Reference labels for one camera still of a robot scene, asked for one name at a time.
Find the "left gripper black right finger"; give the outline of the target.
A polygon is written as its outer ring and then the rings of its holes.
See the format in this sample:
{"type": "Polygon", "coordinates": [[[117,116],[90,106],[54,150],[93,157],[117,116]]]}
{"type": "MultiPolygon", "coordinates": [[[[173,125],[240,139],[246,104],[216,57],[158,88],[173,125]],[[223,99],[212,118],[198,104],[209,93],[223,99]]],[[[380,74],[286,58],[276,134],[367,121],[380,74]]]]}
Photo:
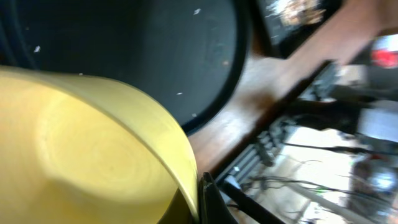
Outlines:
{"type": "Polygon", "coordinates": [[[199,218],[201,224],[238,224],[230,214],[211,174],[204,172],[198,184],[199,218]]]}

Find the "yellow bowl with food scraps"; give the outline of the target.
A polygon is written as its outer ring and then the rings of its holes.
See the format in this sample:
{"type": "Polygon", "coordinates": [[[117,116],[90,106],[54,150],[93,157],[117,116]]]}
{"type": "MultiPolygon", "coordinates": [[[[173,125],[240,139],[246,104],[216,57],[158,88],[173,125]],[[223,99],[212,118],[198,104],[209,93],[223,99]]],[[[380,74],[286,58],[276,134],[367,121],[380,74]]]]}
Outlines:
{"type": "Polygon", "coordinates": [[[1,68],[2,223],[158,223],[178,189],[197,220],[193,149],[147,94],[1,68]]]}

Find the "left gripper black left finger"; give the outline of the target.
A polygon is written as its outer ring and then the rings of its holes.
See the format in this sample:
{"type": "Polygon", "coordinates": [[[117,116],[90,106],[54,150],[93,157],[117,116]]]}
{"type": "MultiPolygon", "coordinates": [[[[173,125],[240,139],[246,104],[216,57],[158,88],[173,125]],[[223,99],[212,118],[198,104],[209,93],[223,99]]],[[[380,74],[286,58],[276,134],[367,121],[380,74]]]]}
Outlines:
{"type": "Polygon", "coordinates": [[[178,189],[158,224],[192,224],[193,218],[183,194],[178,189]]]}

